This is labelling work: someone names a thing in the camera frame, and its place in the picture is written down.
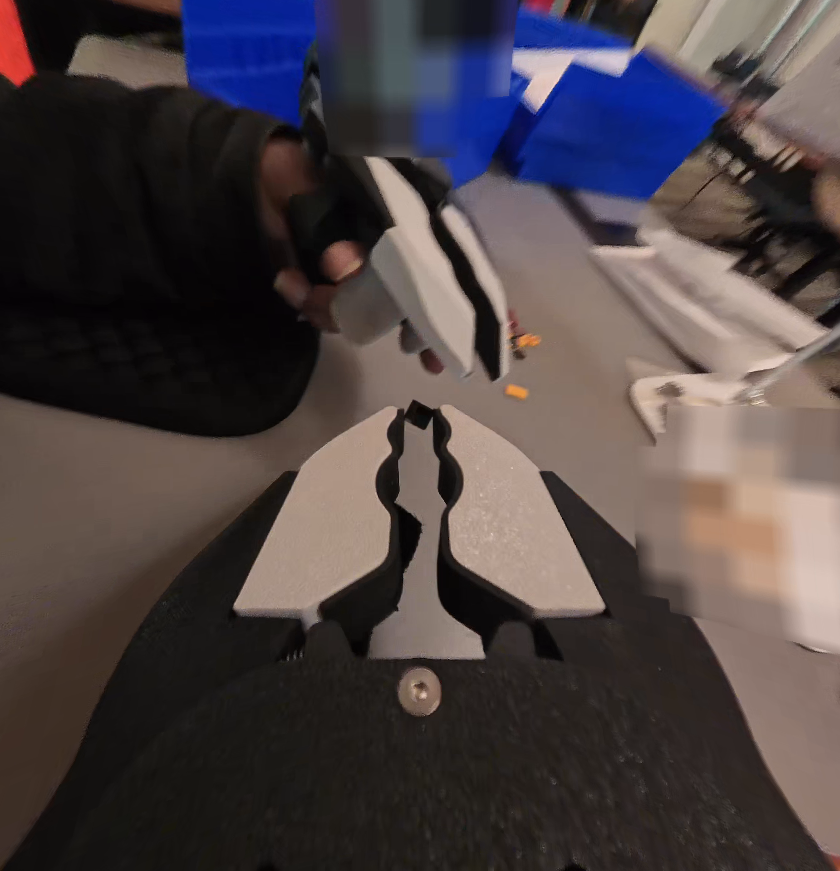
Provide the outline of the red storage bin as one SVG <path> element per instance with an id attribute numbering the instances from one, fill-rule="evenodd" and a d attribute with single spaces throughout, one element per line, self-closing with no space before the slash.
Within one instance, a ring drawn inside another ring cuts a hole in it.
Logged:
<path id="1" fill-rule="evenodd" d="M 14 85 L 21 85 L 34 75 L 34 63 L 15 1 L 0 1 L 0 75 Z"/>

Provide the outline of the person's left hand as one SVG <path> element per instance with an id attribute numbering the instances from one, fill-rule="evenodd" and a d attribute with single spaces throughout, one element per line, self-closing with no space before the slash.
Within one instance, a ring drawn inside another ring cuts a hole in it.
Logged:
<path id="1" fill-rule="evenodd" d="M 351 240 L 337 240 L 329 245 L 318 265 L 325 280 L 314 284 L 300 268 L 286 220 L 290 199 L 319 187 L 314 162 L 304 146 L 281 135 L 266 143 L 260 157 L 258 202 L 266 250 L 273 264 L 273 287 L 317 330 L 338 333 L 334 299 L 339 285 L 362 269 L 363 251 Z"/>

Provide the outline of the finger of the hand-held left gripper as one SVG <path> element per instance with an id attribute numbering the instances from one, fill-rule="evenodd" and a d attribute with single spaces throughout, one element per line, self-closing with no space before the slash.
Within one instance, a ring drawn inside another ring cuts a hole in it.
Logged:
<path id="1" fill-rule="evenodd" d="M 511 365 L 511 316 L 501 279 L 477 235 L 458 205 L 439 207 L 439 246 L 457 285 L 475 314 L 473 350 L 491 382 L 507 376 Z"/>
<path id="2" fill-rule="evenodd" d="M 392 221 L 370 264 L 425 347 L 457 376 L 470 376 L 476 312 L 436 239 L 426 203 L 388 160 L 365 161 Z"/>

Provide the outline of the pile of small lego pieces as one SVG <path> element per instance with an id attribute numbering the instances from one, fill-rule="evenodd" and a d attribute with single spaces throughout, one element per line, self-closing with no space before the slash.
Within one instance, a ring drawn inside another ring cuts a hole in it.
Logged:
<path id="1" fill-rule="evenodd" d="M 516 311 L 510 309 L 508 311 L 509 323 L 509 342 L 511 354 L 514 359 L 522 361 L 526 358 L 529 350 L 538 347 L 542 340 L 541 337 L 534 333 L 526 333 L 520 326 L 520 322 L 516 316 Z"/>

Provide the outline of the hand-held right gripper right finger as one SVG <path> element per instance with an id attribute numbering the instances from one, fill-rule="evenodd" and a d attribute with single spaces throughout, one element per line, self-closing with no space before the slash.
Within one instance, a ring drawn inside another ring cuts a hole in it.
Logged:
<path id="1" fill-rule="evenodd" d="M 444 501 L 438 596 L 487 650 L 501 626 L 593 618 L 606 605 L 542 471 L 453 405 L 433 414 Z"/>

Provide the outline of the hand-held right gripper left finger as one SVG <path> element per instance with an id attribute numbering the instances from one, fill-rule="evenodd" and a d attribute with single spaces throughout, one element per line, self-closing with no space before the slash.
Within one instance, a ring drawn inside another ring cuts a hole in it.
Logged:
<path id="1" fill-rule="evenodd" d="M 246 576 L 237 617 L 334 622 L 355 652 L 395 614 L 421 522 L 399 504 L 405 411 L 386 407 L 310 456 Z"/>

